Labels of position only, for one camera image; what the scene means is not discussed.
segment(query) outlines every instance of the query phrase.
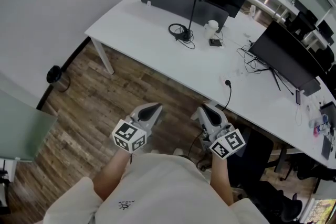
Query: black chair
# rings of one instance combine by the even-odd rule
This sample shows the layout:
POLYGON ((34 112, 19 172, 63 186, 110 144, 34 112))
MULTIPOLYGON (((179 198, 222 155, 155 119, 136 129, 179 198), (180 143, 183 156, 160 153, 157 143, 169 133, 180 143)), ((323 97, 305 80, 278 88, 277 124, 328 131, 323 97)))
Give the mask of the black chair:
POLYGON ((331 38, 331 36, 334 34, 334 32, 331 30, 330 26, 327 24, 325 20, 323 20, 318 26, 317 26, 318 32, 324 37, 326 40, 331 38))
POLYGON ((299 12, 296 18, 291 22, 286 19, 285 25, 287 30, 292 33, 299 41, 303 40, 306 34, 314 31, 316 26, 314 25, 317 18, 311 11, 307 11, 307 15, 303 12, 299 12))
POLYGON ((318 49, 313 53, 313 56, 326 72, 331 68, 332 63, 335 60, 335 55, 329 46, 324 50, 318 49))
POLYGON ((286 180, 292 170, 297 172, 297 177, 300 180, 305 180, 310 177, 316 177, 325 181, 336 182, 336 169, 329 169, 304 153, 293 154, 290 156, 290 168, 284 179, 286 180))
POLYGON ((273 141, 255 130, 245 128, 241 135, 246 146, 227 159, 232 186, 243 184, 246 180, 249 183, 258 182, 273 150, 273 141))
POLYGON ((244 191, 270 223, 288 223, 301 213, 302 201, 297 199, 297 194, 291 200, 269 182, 245 185, 244 191))

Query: desk leg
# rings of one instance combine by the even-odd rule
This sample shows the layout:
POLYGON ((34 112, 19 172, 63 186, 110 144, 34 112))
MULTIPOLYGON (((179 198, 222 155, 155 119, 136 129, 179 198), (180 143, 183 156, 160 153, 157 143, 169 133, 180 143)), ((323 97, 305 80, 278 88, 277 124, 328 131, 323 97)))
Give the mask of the desk leg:
POLYGON ((110 74, 113 74, 114 70, 113 70, 113 68, 111 66, 111 63, 110 63, 109 59, 106 56, 106 53, 105 53, 105 51, 103 49, 102 43, 100 43, 99 41, 97 41, 94 38, 91 38, 91 40, 92 40, 92 43, 94 44, 94 46, 95 46, 95 48, 96 48, 96 50, 97 50, 97 52, 98 52, 98 54, 99 54, 99 56, 101 58, 101 60, 103 61, 104 65, 105 65, 105 67, 107 69, 107 71, 110 74))
POLYGON ((281 22, 282 18, 288 13, 288 9, 285 9, 284 12, 281 14, 279 19, 277 20, 277 23, 281 22))
MULTIPOLYGON (((206 103, 210 104, 210 105, 213 105, 213 106, 218 105, 217 102, 212 101, 212 100, 208 100, 206 103)), ((192 119, 193 121, 196 121, 198 119, 197 111, 194 114, 191 115, 190 119, 192 119)))
POLYGON ((308 47, 306 47, 306 50, 309 50, 313 45, 315 45, 315 43, 316 43, 317 41, 318 41, 317 39, 315 39, 314 41, 312 41, 312 42, 308 45, 308 47))
POLYGON ((275 10, 274 14, 272 15, 272 18, 275 18, 275 16, 277 15, 278 10, 282 7, 282 5, 280 4, 277 9, 275 10))

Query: wooden floor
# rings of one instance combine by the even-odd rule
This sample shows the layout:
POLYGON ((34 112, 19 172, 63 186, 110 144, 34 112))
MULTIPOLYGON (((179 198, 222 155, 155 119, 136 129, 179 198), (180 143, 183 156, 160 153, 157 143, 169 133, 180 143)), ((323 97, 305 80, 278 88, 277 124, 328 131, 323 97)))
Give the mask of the wooden floor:
MULTIPOLYGON (((9 191, 12 214, 3 223, 35 223, 47 208, 81 177, 92 177, 111 158, 115 146, 109 135, 116 123, 134 107, 161 102, 164 111, 146 150, 172 154, 177 147, 187 151, 201 129, 190 120, 205 98, 152 69, 105 47, 115 69, 109 75, 94 46, 89 43, 68 68, 71 86, 65 93, 52 91, 43 108, 56 115, 57 123, 47 135, 33 163, 18 163, 9 191)), ((245 120, 225 111, 233 124, 245 120)), ((199 158, 195 143, 192 156, 199 158)), ((271 169, 264 180, 289 192, 309 196, 314 180, 300 181, 292 174, 280 182, 271 169)))

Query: white t-shirt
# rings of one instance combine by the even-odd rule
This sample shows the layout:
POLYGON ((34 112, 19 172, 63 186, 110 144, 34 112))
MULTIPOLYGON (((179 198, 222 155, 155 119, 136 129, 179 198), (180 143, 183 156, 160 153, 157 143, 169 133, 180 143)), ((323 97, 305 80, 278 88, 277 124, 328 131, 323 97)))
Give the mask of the white t-shirt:
POLYGON ((92 180, 82 178, 46 212, 44 224, 268 224, 243 199, 228 207, 195 165, 182 157, 144 154, 102 201, 92 180))

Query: bottle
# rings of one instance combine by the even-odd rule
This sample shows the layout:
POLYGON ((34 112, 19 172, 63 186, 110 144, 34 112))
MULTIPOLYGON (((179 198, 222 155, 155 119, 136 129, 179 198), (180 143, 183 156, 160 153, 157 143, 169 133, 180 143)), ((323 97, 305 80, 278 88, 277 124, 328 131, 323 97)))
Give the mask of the bottle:
POLYGON ((315 128, 316 126, 326 124, 328 122, 328 116, 323 114, 321 117, 310 120, 308 123, 309 128, 315 128))
POLYGON ((328 133, 330 133, 330 127, 327 125, 318 125, 314 128, 314 136, 315 137, 318 137, 320 134, 323 134, 323 135, 327 135, 328 133))

